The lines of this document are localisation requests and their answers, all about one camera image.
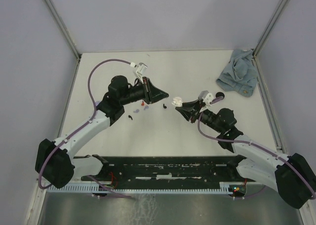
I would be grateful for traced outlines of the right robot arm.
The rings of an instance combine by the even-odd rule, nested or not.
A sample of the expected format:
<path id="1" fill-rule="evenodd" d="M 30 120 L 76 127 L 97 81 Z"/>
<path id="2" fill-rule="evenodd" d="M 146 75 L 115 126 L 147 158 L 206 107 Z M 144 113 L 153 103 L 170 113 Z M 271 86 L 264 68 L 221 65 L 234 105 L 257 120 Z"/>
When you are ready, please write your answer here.
<path id="1" fill-rule="evenodd" d="M 227 167 L 227 177 L 238 181 L 251 179 L 273 190 L 291 207 L 300 209 L 307 201 L 316 198 L 316 175 L 307 160 L 300 154 L 288 155 L 260 145 L 239 131 L 234 112 L 222 108 L 218 113 L 210 107 L 222 100 L 205 92 L 197 100 L 183 102 L 175 97 L 172 104 L 190 123 L 204 124 L 219 135 L 214 139 L 219 145 L 240 156 L 242 160 Z"/>

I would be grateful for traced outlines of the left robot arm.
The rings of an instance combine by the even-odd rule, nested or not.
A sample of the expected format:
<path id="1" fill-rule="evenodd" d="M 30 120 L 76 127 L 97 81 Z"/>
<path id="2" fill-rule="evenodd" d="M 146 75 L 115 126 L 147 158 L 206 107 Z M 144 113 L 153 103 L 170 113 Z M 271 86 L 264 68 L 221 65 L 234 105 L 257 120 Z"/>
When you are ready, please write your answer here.
<path id="1" fill-rule="evenodd" d="M 105 180 L 109 176 L 108 162 L 98 155 L 77 158 L 78 151 L 112 126 L 124 114 L 125 105 L 139 100 L 153 104 L 168 97 L 168 93 L 156 88 L 147 77 L 135 85 L 128 83 L 125 76 L 113 77 L 108 92 L 85 123 L 71 133 L 53 141 L 44 139 L 39 144 L 35 171 L 56 188 L 85 176 Z"/>

